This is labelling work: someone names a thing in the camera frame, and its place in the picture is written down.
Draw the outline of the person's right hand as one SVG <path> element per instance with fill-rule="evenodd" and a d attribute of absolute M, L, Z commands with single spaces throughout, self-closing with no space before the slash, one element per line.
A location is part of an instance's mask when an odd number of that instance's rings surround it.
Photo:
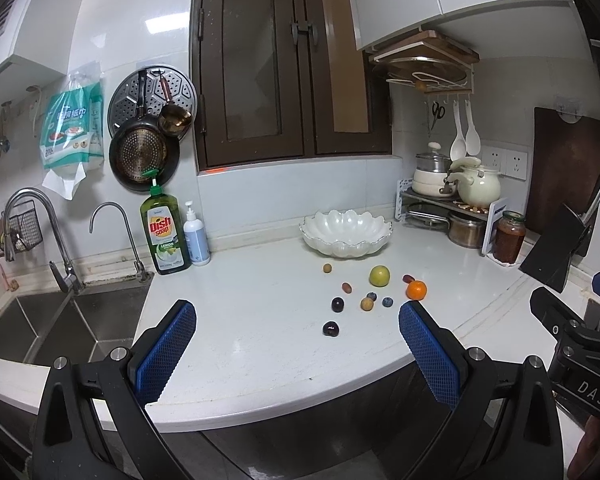
<path fill-rule="evenodd" d="M 600 419 L 590 416 L 584 427 L 584 435 L 581 438 L 577 451 L 567 469 L 568 479 L 577 479 L 583 474 L 586 467 L 594 460 L 600 449 Z"/>

